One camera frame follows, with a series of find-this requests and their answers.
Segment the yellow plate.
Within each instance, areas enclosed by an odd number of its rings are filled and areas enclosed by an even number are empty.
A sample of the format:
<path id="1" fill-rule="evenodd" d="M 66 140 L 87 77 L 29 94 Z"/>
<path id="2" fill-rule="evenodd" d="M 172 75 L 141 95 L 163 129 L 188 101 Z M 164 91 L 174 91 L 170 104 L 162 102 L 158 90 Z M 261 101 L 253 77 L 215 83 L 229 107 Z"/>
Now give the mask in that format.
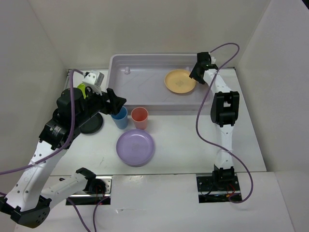
<path id="1" fill-rule="evenodd" d="M 165 76 L 165 86 L 168 90 L 176 94 L 186 94 L 192 91 L 197 81 L 189 77 L 190 72 L 187 70 L 172 70 Z"/>

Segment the purple plate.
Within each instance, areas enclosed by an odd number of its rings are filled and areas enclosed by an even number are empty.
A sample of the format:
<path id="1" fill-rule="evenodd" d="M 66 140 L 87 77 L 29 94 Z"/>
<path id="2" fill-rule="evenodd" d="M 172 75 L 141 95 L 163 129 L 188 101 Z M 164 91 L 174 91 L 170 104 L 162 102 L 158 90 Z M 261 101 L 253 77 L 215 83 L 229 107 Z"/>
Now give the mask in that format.
<path id="1" fill-rule="evenodd" d="M 123 163 L 131 167 L 141 167 L 152 159 L 155 142 L 144 130 L 128 130 L 118 138 L 116 153 Z"/>

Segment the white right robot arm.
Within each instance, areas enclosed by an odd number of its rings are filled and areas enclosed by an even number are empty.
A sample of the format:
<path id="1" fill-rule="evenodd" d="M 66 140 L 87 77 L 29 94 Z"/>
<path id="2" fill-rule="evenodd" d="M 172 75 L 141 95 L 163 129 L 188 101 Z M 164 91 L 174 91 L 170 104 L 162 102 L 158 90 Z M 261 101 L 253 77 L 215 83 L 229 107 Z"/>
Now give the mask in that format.
<path id="1" fill-rule="evenodd" d="M 239 116 L 239 93 L 232 91 L 218 73 L 215 58 L 208 52 L 197 53 L 197 62 L 191 71 L 190 78 L 200 84 L 208 84 L 213 94 L 211 121 L 216 126 L 219 150 L 216 154 L 212 186 L 217 190 L 224 189 L 235 176 L 232 156 L 232 133 Z"/>

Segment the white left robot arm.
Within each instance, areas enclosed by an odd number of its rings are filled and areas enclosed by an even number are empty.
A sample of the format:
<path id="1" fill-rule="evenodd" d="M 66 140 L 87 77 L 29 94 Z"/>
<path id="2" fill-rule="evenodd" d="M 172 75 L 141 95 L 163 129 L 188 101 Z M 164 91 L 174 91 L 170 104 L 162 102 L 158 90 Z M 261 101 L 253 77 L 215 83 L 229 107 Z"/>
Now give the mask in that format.
<path id="1" fill-rule="evenodd" d="M 83 191 L 91 193 L 102 181 L 86 169 L 80 168 L 52 187 L 45 187 L 51 172 L 65 155 L 80 128 L 98 113 L 115 115 L 126 99 L 116 96 L 111 88 L 99 94 L 91 88 L 84 97 L 80 89 L 64 90 L 57 99 L 57 108 L 39 136 L 37 148 L 29 165 L 14 188 L 0 199 L 1 212 L 10 215 L 19 225 L 36 228 L 47 218 L 50 210 L 70 195 Z"/>

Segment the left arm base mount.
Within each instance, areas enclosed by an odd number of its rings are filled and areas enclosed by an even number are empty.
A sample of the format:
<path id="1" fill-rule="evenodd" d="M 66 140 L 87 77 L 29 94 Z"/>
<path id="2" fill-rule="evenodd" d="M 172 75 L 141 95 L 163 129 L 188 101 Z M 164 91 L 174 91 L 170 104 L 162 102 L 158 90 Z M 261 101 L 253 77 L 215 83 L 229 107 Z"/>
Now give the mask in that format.
<path id="1" fill-rule="evenodd" d="M 75 205 L 93 205 L 95 206 L 100 200 L 105 198 L 100 205 L 111 204 L 111 192 L 112 192 L 112 176 L 97 176 L 96 182 L 90 191 L 79 191 L 71 196 L 69 199 Z"/>

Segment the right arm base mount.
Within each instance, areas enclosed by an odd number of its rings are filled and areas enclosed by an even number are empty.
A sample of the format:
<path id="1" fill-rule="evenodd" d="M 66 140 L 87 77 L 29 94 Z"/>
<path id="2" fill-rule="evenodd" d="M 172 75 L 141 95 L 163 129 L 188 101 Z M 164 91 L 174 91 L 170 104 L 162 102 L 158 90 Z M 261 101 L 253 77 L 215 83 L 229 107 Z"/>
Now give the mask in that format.
<path id="1" fill-rule="evenodd" d="M 227 182 L 214 183 L 210 174 L 197 174 L 197 193 L 199 203 L 224 203 L 242 201 L 238 177 Z"/>

